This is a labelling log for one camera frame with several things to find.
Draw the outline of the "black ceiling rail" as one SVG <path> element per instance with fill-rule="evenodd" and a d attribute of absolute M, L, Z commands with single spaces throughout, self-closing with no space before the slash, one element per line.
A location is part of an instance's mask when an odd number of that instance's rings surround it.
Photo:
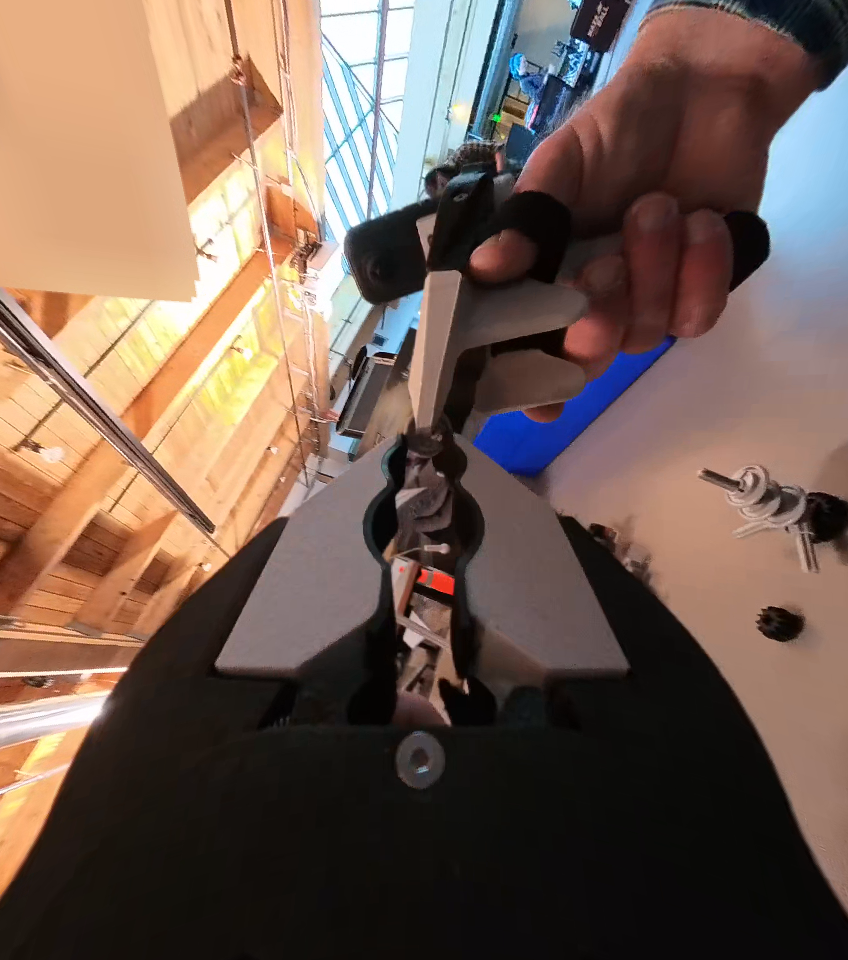
<path fill-rule="evenodd" d="M 32 318 L 1 288 L 0 345 L 93 427 L 100 439 L 116 450 L 124 462 L 141 474 L 201 534 L 214 535 L 211 519 L 60 354 Z"/>

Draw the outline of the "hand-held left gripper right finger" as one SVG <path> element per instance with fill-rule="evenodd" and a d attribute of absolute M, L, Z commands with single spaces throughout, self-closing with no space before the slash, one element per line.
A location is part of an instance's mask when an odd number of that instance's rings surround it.
<path fill-rule="evenodd" d="M 630 665 L 558 514 L 465 438 L 456 505 L 476 545 L 455 577 L 464 677 L 624 677 Z"/>

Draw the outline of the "silver air duct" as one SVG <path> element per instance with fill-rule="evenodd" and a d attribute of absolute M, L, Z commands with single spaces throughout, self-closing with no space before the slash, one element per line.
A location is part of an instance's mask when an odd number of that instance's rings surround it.
<path fill-rule="evenodd" d="M 0 750 L 89 726 L 108 698 L 98 692 L 0 705 Z"/>

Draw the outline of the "blue plastic bin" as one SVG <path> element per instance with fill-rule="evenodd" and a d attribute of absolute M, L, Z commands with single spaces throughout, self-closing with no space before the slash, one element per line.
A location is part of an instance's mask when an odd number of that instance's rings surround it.
<path fill-rule="evenodd" d="M 474 440 L 475 448 L 510 474 L 537 477 L 675 343 L 670 337 L 654 350 L 618 355 L 605 373 L 566 402 L 554 421 L 540 423 L 520 412 L 491 416 Z"/>

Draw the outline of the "small black toy gear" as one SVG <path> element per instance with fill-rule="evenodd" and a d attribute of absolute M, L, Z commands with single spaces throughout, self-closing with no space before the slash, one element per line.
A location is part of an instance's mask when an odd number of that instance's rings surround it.
<path fill-rule="evenodd" d="M 766 638 L 779 642 L 795 642 L 806 629 L 806 618 L 801 612 L 783 606 L 765 606 L 756 618 L 758 631 Z"/>

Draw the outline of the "grey toy axle with gear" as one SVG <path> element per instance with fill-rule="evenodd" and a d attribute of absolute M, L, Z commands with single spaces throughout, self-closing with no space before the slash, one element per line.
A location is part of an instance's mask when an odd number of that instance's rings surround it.
<path fill-rule="evenodd" d="M 732 475 L 720 473 L 709 468 L 703 468 L 698 471 L 697 478 L 710 486 L 721 489 L 725 497 L 726 493 L 737 489 L 738 482 L 734 480 L 733 477 L 738 471 L 745 467 L 748 467 L 748 465 L 740 468 Z M 848 500 L 824 491 L 806 489 L 805 491 L 807 491 L 809 496 L 809 511 L 805 520 L 795 532 L 770 531 L 754 534 L 745 537 L 745 539 L 772 532 L 786 534 L 793 541 L 801 570 L 805 573 L 818 573 L 820 564 L 817 558 L 817 547 L 831 544 L 844 537 L 848 532 Z"/>

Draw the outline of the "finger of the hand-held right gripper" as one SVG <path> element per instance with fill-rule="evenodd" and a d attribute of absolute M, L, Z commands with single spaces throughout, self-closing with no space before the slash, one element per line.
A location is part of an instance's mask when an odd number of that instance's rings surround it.
<path fill-rule="evenodd" d="M 487 364 L 487 347 L 465 350 L 458 357 L 443 410 L 443 440 L 461 436 L 468 441 L 478 438 L 487 414 L 476 409 L 478 383 Z"/>
<path fill-rule="evenodd" d="M 459 351 L 454 323 L 464 276 L 458 270 L 428 274 L 411 358 L 408 390 L 415 428 L 432 431 L 444 413 Z"/>

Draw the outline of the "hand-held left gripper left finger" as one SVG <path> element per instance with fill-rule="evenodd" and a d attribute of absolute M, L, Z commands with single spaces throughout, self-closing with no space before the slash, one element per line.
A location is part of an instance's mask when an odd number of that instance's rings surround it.
<path fill-rule="evenodd" d="M 390 564 L 406 438 L 353 462 L 287 520 L 215 661 L 233 677 L 303 677 L 337 650 L 371 665 L 396 621 Z"/>

